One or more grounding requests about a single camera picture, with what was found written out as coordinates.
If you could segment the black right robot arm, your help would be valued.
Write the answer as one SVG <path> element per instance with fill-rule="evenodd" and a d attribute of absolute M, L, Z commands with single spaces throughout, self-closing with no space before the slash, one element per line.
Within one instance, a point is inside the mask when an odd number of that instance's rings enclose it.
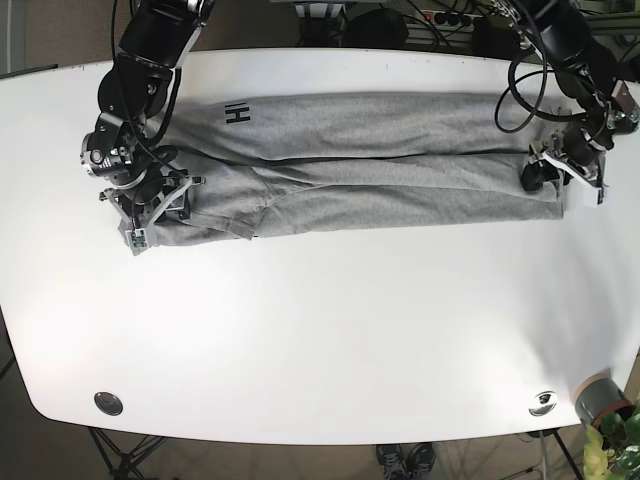
<path fill-rule="evenodd" d="M 182 66 L 214 4 L 211 1 L 139 1 L 122 37 L 112 37 L 113 65 L 98 89 L 100 115 L 82 143 L 80 162 L 104 178 L 100 193 L 121 217 L 131 252 L 158 245 L 156 225 L 189 218 L 189 191 L 201 177 L 173 166 L 177 147 L 162 144 L 177 101 Z"/>

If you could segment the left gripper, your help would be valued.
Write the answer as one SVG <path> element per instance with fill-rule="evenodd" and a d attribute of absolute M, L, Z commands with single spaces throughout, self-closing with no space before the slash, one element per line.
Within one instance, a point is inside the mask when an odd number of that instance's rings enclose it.
<path fill-rule="evenodd" d="M 532 193 L 550 182 L 574 180 L 581 186 L 585 205 L 601 205 L 607 189 L 606 153 L 614 148 L 615 137 L 638 128 L 639 105 L 627 83 L 618 80 L 612 96 L 597 99 L 585 119 L 572 120 L 529 147 L 529 163 L 520 176 L 523 189 Z"/>

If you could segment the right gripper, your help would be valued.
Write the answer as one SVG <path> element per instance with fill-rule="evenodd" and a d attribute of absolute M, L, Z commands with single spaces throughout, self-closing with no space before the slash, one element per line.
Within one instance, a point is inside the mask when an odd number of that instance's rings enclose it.
<path fill-rule="evenodd" d="M 169 216 L 190 217 L 189 190 L 205 183 L 171 164 L 177 153 L 173 146 L 147 149 L 135 128 L 113 115 L 99 116 L 83 140 L 81 165 L 90 176 L 111 183 L 99 199 L 120 215 L 119 231 L 135 255 L 160 244 L 157 223 Z"/>

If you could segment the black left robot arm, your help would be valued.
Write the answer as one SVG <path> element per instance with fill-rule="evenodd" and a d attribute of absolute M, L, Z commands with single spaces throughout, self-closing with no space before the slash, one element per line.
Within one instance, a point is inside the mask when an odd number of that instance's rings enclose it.
<path fill-rule="evenodd" d="M 532 143 L 520 182 L 537 192 L 552 181 L 575 180 L 584 202 L 596 207 L 605 199 L 605 156 L 617 135 L 639 127 L 639 105 L 618 75 L 614 54 L 593 36 L 573 1 L 498 1 L 500 14 L 529 41 L 509 64 L 505 94 L 523 107 L 529 120 L 558 124 L 548 137 Z M 576 114 L 542 111 L 543 98 L 529 103 L 518 90 L 518 66 L 530 55 L 541 60 L 540 75 L 555 78 L 561 92 L 582 107 Z"/>

